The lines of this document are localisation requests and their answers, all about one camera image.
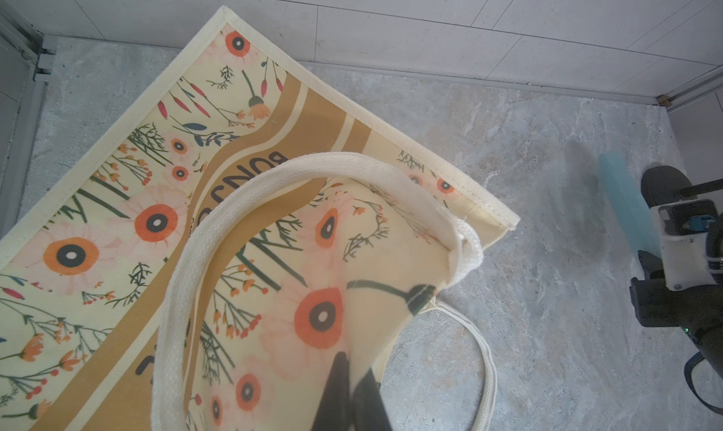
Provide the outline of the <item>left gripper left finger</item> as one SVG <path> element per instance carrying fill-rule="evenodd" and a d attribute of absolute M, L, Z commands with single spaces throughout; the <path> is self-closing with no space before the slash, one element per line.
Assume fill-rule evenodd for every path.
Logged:
<path fill-rule="evenodd" d="M 348 431 L 351 427 L 349 361 L 339 352 L 333 365 L 316 412 L 316 431 Z"/>

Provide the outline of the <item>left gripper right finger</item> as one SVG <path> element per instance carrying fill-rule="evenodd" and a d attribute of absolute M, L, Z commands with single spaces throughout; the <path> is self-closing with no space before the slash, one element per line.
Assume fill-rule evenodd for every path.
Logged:
<path fill-rule="evenodd" d="M 372 370 L 367 371 L 355 388 L 352 408 L 352 423 L 356 431 L 393 430 Z"/>

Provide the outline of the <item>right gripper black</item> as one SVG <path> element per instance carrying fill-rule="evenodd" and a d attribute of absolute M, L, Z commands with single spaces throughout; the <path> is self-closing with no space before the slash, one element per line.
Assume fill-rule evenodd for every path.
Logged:
<path fill-rule="evenodd" d="M 649 208 L 681 201 L 682 190 L 692 186 L 685 173 L 670 165 L 648 168 L 640 190 Z M 630 296 L 636 318 L 643 327 L 680 327 L 692 341 L 722 340 L 722 286 L 704 284 L 674 291 L 668 289 L 663 261 L 639 250 L 644 280 L 631 279 Z"/>

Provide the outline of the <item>teal translucent pencil case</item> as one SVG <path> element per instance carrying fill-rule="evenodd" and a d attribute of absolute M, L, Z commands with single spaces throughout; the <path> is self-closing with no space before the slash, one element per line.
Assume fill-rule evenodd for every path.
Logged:
<path fill-rule="evenodd" d="M 612 151 L 598 157 L 598 179 L 634 254 L 661 257 L 658 229 L 625 159 Z"/>

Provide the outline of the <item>floral canvas tote bag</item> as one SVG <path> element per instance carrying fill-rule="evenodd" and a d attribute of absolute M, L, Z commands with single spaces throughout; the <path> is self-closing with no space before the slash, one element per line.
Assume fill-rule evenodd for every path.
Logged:
<path fill-rule="evenodd" d="M 316 430 L 519 218 L 228 7 L 1 242 L 5 430 Z"/>

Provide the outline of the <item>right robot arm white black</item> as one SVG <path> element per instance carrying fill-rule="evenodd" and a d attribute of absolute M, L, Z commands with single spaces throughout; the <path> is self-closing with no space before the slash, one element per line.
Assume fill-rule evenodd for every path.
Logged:
<path fill-rule="evenodd" d="M 722 374 L 722 214 L 702 197 L 721 189 L 721 179 L 693 184 L 669 165 L 644 172 L 640 191 L 653 212 L 660 253 L 638 251 L 644 278 L 632 278 L 630 286 L 640 325 L 679 327 L 696 346 L 683 377 L 694 396 L 718 415 L 722 408 L 700 396 L 693 372 L 706 361 Z"/>

